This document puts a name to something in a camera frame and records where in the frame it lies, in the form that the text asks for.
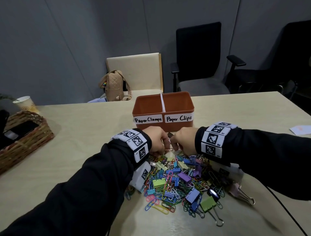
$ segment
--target chair back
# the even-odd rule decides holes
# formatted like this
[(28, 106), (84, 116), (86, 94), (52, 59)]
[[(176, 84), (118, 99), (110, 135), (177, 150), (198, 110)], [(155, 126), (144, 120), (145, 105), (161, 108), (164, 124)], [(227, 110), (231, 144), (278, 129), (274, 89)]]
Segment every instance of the chair back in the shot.
[(311, 21), (289, 23), (284, 27), (271, 69), (287, 76), (299, 76), (311, 67)]
[(178, 29), (176, 31), (178, 80), (212, 77), (220, 60), (221, 23)]
[(161, 54), (111, 57), (106, 63), (108, 71), (122, 71), (132, 90), (160, 89), (163, 92)]

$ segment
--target black sleeve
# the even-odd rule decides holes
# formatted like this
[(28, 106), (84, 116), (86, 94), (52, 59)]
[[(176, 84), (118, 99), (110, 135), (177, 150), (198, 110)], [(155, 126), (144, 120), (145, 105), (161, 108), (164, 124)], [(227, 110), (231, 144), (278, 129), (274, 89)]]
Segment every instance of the black sleeve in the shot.
[[(140, 132), (150, 150), (151, 139)], [(104, 144), (100, 153), (88, 158), (67, 182), (57, 184), (44, 202), (16, 219), (0, 236), (105, 235), (140, 163), (125, 142), (116, 139)]]
[[(207, 127), (199, 128), (196, 150)], [(216, 162), (237, 163), (262, 184), (290, 198), (311, 200), (308, 187), (311, 166), (311, 139), (261, 130), (232, 129), (225, 137), (222, 158), (208, 155)]]

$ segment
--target pile of clips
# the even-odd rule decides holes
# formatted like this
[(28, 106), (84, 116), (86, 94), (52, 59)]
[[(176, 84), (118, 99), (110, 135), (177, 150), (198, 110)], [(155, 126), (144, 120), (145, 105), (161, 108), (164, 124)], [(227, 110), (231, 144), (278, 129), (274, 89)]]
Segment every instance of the pile of clips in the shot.
[[(236, 198), (248, 203), (251, 200), (251, 205), (255, 204), (253, 198), (242, 192), (238, 183), (213, 171), (209, 160), (203, 155), (186, 157), (181, 152), (176, 156), (171, 153), (170, 157), (150, 156), (149, 163), (151, 171), (140, 190), (148, 202), (145, 211), (155, 208), (167, 215), (174, 213), (176, 205), (181, 203), (190, 216), (198, 215), (203, 219), (208, 212), (216, 225), (221, 227), (224, 222), (215, 207), (223, 209), (220, 198), (225, 197), (224, 189)], [(130, 200), (134, 192), (134, 188), (129, 186), (125, 192), (126, 198)], [(218, 219), (211, 213), (212, 209)]]

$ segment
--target white paper cup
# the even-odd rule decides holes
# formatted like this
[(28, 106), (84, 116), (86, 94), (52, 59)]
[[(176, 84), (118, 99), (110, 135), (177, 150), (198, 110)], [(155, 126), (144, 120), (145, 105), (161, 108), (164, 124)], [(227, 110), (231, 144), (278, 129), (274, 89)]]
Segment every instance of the white paper cup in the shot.
[(24, 111), (31, 111), (35, 113), (39, 113), (36, 105), (31, 100), (30, 96), (24, 96), (13, 101), (14, 104), (18, 105), (18, 107)]

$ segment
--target beige table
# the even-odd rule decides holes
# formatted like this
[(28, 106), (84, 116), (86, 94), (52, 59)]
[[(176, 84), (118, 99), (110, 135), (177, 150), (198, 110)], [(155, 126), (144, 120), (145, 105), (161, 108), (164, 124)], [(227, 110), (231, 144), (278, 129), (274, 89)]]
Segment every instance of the beige table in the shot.
[[(192, 100), (195, 127), (223, 120), (244, 129), (290, 133), (293, 126), (311, 125), (308, 114), (277, 92)], [(111, 136), (133, 128), (133, 106), (133, 101), (119, 101), (39, 107), (56, 137), (0, 177), (0, 230), (42, 202), (57, 183), (67, 181)], [(258, 165), (268, 163), (264, 157), (258, 160)], [(259, 181), (245, 175), (242, 189), (255, 198), (255, 206), (246, 206), (227, 194), (221, 200), (223, 210), (218, 209), (225, 222), (221, 228), (209, 214), (204, 219), (192, 218), (180, 205), (169, 215), (155, 209), (145, 212), (145, 198), (135, 193), (130, 201), (125, 199), (110, 235), (303, 235)], [(311, 235), (310, 202), (277, 196)]]

